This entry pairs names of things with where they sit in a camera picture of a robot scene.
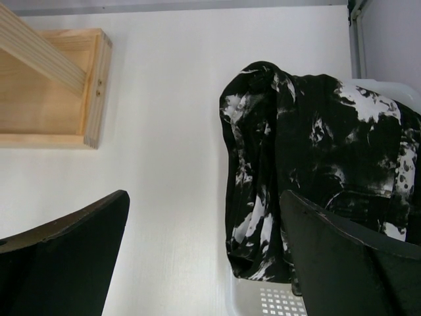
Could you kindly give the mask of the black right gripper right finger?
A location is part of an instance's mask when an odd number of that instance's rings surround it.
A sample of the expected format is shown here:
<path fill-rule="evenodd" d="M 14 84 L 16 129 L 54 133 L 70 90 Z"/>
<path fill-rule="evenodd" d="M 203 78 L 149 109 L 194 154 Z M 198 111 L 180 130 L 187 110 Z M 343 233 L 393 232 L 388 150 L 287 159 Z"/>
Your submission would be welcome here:
<path fill-rule="evenodd" d="M 280 210 L 308 315 L 420 314 L 420 246 L 292 191 L 282 193 Z"/>

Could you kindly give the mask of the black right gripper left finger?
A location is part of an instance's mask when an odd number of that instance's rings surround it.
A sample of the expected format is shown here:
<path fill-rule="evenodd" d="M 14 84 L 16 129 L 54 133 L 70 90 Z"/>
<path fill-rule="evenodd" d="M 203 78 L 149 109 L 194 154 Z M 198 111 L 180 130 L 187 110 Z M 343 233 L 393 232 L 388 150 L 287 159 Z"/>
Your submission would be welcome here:
<path fill-rule="evenodd" d="M 1 314 L 101 315 L 129 208 L 118 190 L 1 239 Z"/>

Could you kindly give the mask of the black white patterned trousers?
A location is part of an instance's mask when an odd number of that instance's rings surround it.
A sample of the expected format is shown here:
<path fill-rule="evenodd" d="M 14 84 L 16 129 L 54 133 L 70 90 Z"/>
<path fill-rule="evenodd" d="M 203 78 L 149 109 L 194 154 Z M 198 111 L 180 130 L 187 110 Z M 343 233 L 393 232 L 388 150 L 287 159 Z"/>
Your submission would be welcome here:
<path fill-rule="evenodd" d="M 244 68 L 219 101 L 229 158 L 226 253 L 235 277 L 301 289 L 281 219 L 291 190 L 391 238 L 420 244 L 420 112 L 321 74 Z"/>

